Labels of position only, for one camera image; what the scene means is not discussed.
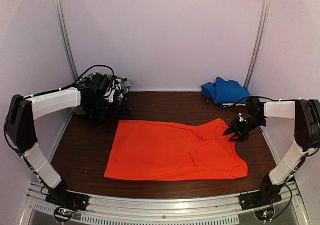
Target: brown wooden table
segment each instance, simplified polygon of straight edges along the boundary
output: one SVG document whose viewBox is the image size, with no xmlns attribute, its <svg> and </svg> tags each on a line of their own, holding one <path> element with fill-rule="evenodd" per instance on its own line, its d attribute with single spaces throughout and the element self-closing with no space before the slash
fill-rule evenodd
<svg viewBox="0 0 320 225">
<path fill-rule="evenodd" d="M 174 122 L 190 126 L 217 118 L 227 124 L 237 115 L 223 110 L 199 92 L 132 92 L 132 120 Z M 237 107 L 247 114 L 244 107 Z M 276 167 L 262 134 L 236 144 L 237 154 L 247 162 L 248 177 L 236 180 L 181 182 L 122 181 L 104 178 L 118 127 L 114 119 L 100 126 L 74 115 L 54 155 L 52 165 L 67 181 L 71 191 L 134 199 L 203 198 L 258 190 L 262 178 Z"/>
</svg>

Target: blue cloth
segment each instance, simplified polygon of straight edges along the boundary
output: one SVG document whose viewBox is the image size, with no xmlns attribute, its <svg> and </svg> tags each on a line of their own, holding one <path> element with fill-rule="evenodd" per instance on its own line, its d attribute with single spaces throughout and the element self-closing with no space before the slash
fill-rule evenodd
<svg viewBox="0 0 320 225">
<path fill-rule="evenodd" d="M 237 81 L 225 81 L 221 77 L 216 78 L 215 83 L 206 83 L 201 86 L 201 94 L 212 99 L 214 104 L 234 104 L 240 99 L 250 97 L 249 92 L 244 89 Z"/>
</svg>

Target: orange t-shirt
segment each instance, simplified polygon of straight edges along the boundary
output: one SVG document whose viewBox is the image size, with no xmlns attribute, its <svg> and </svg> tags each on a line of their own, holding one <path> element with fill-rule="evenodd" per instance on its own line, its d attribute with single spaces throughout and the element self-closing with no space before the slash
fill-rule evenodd
<svg viewBox="0 0 320 225">
<path fill-rule="evenodd" d="M 226 180 L 248 176 L 221 119 L 188 126 L 120 121 L 105 178 L 129 181 Z"/>
</svg>

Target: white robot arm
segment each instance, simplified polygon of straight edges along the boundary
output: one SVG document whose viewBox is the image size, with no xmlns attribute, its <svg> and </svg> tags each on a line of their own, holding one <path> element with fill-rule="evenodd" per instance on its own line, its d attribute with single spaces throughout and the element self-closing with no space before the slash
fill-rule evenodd
<svg viewBox="0 0 320 225">
<path fill-rule="evenodd" d="M 45 115 L 79 106 L 94 124 L 115 115 L 127 116 L 129 87 L 126 82 L 126 79 L 114 75 L 94 73 L 93 76 L 65 88 L 28 97 L 15 95 L 12 98 L 4 124 L 5 138 L 47 187 L 47 202 L 85 211 L 88 196 L 68 192 L 68 184 L 51 166 L 39 147 L 34 121 Z M 16 148 L 10 145 L 7 135 Z"/>
<path fill-rule="evenodd" d="M 291 100 L 260 102 L 256 97 L 246 101 L 250 117 L 235 117 L 224 135 L 234 135 L 230 141 L 243 142 L 249 139 L 249 132 L 259 126 L 266 126 L 266 119 L 280 118 L 295 120 L 292 146 L 282 161 L 267 174 L 260 190 L 240 196 L 243 210 L 253 209 L 271 202 L 281 201 L 279 195 L 287 181 L 301 168 L 308 157 L 320 148 L 320 102 L 318 100 Z"/>
</svg>

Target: vertical metal pole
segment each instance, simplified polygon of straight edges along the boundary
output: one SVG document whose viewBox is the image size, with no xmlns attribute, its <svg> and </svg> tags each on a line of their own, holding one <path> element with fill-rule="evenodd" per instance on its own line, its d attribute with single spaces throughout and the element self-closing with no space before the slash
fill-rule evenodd
<svg viewBox="0 0 320 225">
<path fill-rule="evenodd" d="M 55 8 L 56 8 L 56 11 L 58 14 L 58 21 L 59 21 L 59 25 L 60 25 L 60 31 L 61 31 L 61 36 L 62 36 L 62 41 L 63 41 L 63 46 L 64 46 L 66 58 L 69 63 L 69 67 L 71 70 L 73 80 L 76 81 L 79 76 L 78 76 L 78 72 L 76 69 L 74 57 L 73 57 L 72 51 L 71 51 L 71 46 L 70 46 L 70 42 L 69 42 L 69 37 L 68 37 L 68 33 L 67 33 L 67 26 L 66 26 L 66 21 L 65 21 L 65 16 L 64 16 L 64 10 L 63 10 L 63 6 L 62 6 L 62 0 L 54 0 L 54 2 L 55 2 Z"/>
<path fill-rule="evenodd" d="M 266 30 L 266 25 L 267 25 L 269 11 L 270 11 L 270 5 L 271 5 L 271 0 L 263 0 L 258 33 L 257 33 L 256 40 L 255 40 L 255 45 L 254 45 L 254 49 L 253 49 L 253 54 L 252 54 L 252 58 L 251 58 L 251 62 L 250 62 L 249 71 L 247 73 L 245 83 L 244 83 L 245 89 L 248 89 L 250 82 L 252 80 L 255 68 L 256 68 L 261 45 L 263 42 L 263 36 L 264 36 L 265 30 Z"/>
</svg>

